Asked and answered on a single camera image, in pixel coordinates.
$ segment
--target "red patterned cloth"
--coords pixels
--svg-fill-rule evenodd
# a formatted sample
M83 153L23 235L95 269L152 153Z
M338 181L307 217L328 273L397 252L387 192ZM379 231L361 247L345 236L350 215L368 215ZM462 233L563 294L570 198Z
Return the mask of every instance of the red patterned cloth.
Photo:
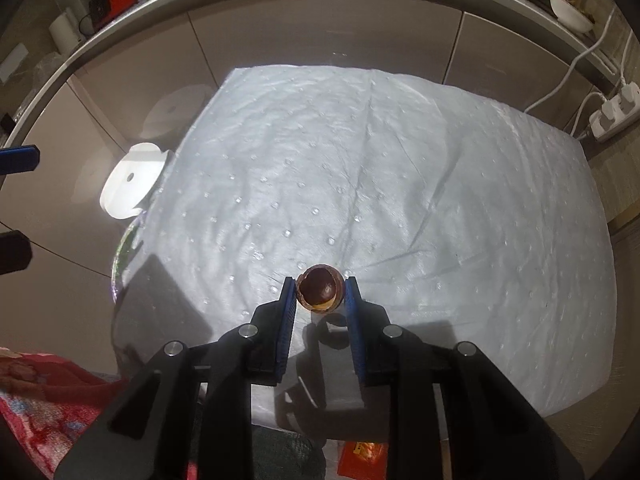
M109 383L50 354L0 348L0 415L48 478L126 381Z

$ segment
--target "paper towel roll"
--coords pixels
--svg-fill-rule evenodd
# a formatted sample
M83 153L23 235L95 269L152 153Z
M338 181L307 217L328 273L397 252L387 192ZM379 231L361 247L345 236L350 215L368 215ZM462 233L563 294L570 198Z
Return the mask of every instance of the paper towel roll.
M79 32L79 30L78 30L78 19L76 18L76 15L74 14L74 12L71 9L71 7L67 7L65 9L65 14L69 18L69 23L71 23L71 26L74 28L74 30Z
M53 41L56 43L56 47L60 51L60 54L64 57L69 57L73 50L84 39L80 35L80 32L74 27L69 20L68 14L63 12L60 14L53 23L49 26L49 32L53 37Z

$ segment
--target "kitchen cabinet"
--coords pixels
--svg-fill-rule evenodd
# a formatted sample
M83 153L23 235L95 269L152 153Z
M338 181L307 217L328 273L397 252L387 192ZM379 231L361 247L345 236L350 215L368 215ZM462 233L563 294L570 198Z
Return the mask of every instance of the kitchen cabinet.
M66 84L24 144L40 149L40 165L6 177L0 189L0 221L47 250L110 276L125 225L102 211L99 198L124 152Z
M231 0L190 11L214 77L266 64L376 68L441 83L462 13L423 0Z
M82 103L129 147L175 150L217 89L186 14L116 44L76 71Z
M532 41L465 13L445 83L524 110L561 81L568 66ZM573 72L553 98L532 110L563 129L591 84Z
M33 244L32 251L26 270L0 276L0 346L116 373L110 280Z

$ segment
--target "white cloth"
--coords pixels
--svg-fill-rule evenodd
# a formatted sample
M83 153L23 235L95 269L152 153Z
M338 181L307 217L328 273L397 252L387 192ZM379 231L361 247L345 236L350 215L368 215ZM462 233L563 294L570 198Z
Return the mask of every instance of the white cloth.
M596 186L577 141L507 105L376 70L235 70L163 179L114 328L142 360L216 340L324 263L425 341L475 342L543 415L608 378L616 284ZM305 351L313 322L299 307L286 384L254 388L254 422L282 426L278 404L299 402L318 359L311 405L362 406L348 349Z

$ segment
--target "chestnut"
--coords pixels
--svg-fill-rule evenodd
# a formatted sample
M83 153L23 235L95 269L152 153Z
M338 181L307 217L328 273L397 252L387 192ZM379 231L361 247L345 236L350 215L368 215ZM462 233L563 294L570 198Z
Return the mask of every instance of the chestnut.
M327 314L342 301L344 278L331 266L314 265L298 276L296 296L307 310Z

